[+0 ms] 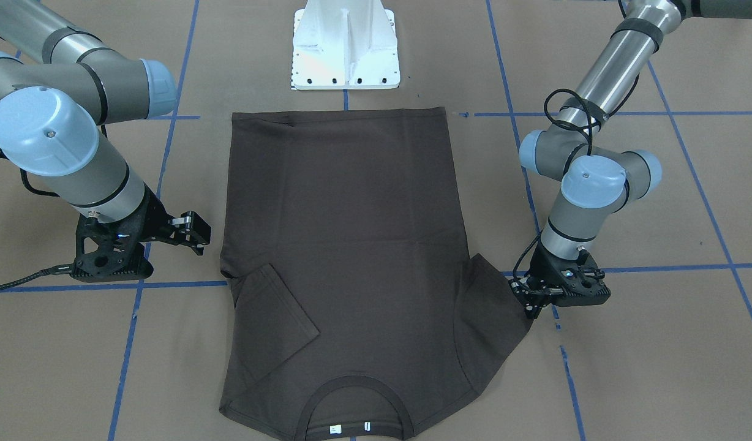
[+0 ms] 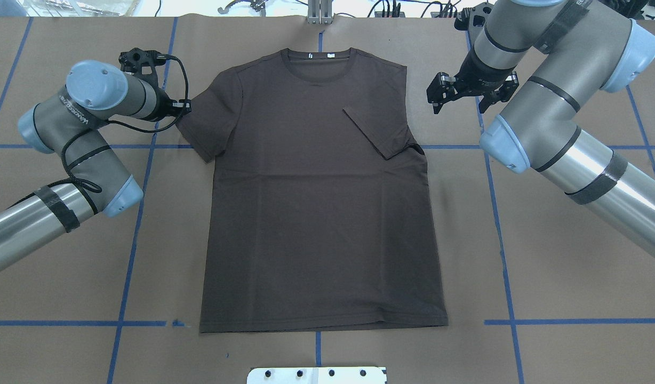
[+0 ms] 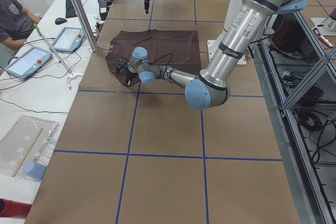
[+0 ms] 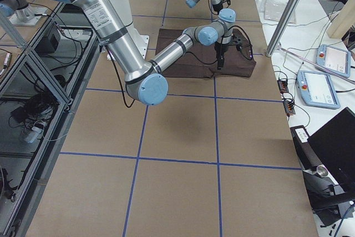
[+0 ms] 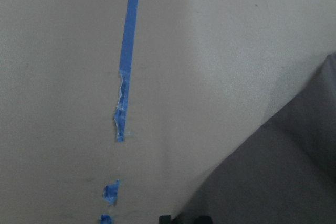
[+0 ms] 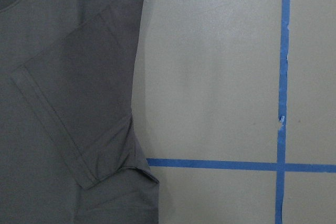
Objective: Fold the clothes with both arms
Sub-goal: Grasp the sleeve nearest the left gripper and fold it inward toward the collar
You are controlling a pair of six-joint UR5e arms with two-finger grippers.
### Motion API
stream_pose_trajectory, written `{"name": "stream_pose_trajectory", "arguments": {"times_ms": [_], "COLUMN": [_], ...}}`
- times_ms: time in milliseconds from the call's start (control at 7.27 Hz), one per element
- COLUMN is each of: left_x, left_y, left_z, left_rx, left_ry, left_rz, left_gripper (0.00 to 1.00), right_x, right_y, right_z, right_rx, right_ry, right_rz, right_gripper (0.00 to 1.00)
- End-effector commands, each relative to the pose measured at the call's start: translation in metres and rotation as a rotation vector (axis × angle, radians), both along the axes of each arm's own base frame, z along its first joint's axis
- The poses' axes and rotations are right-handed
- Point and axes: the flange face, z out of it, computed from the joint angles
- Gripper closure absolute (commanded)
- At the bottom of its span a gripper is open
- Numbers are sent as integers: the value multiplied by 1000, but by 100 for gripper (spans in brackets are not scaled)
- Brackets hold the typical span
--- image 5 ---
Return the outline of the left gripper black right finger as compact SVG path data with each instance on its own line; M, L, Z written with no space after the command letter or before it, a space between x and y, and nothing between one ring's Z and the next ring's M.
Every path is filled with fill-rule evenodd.
M195 219L195 224L212 224L212 218L210 216L198 216Z

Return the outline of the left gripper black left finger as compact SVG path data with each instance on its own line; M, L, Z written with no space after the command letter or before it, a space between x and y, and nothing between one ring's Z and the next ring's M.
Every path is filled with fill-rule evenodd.
M171 224L171 215L161 215L159 216L159 224Z

